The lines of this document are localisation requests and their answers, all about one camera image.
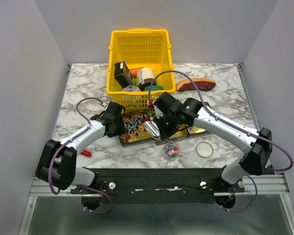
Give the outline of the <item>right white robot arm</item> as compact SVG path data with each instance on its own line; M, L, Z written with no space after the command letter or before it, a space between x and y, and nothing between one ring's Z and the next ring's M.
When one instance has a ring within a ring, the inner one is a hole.
M175 134L181 125L204 129L228 141L243 152L243 156L223 167L216 187L228 191L239 179L249 174L262 175L272 153L272 133L267 128L256 130L231 121L194 98L184 102L164 92L153 103L155 122L160 138Z

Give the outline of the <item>gold jar lid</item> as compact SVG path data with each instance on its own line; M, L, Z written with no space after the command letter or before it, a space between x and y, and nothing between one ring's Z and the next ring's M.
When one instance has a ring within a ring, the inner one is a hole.
M214 150L210 143L202 141L196 146L196 152L200 157L209 158L213 155Z

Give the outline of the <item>gold candy tin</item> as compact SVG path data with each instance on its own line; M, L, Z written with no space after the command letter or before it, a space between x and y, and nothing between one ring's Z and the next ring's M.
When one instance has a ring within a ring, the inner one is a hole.
M149 115L146 111L136 111L126 113L123 116L125 133L119 135L119 141L122 147L151 142L151 135L143 128L143 123L149 121Z
M207 132L205 129L194 127L194 126L188 127L187 131L190 135L198 135L198 134L203 134Z
M186 137L188 136L188 131L187 131L187 127L185 125L180 126L179 131L177 131L174 135L172 135L170 137L170 140L172 141L180 141L180 140L184 140L186 139ZM154 140L154 143L156 145L162 145L162 144L167 144L169 143L167 140Z

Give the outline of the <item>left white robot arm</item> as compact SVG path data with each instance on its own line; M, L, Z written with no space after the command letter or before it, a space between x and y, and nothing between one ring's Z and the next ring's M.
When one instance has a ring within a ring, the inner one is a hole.
M45 143L35 176L49 184L53 194L69 186L81 186L87 193L100 187L99 174L94 170L76 167L77 156L96 140L125 133L123 115L125 107L110 102L107 108L90 119L74 134L60 140Z

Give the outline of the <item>metal candy scoop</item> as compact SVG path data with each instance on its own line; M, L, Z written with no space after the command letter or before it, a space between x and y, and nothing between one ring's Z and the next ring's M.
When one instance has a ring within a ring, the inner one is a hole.
M154 121L145 121L142 124L143 128L151 135L153 139L159 139L161 137L160 130Z

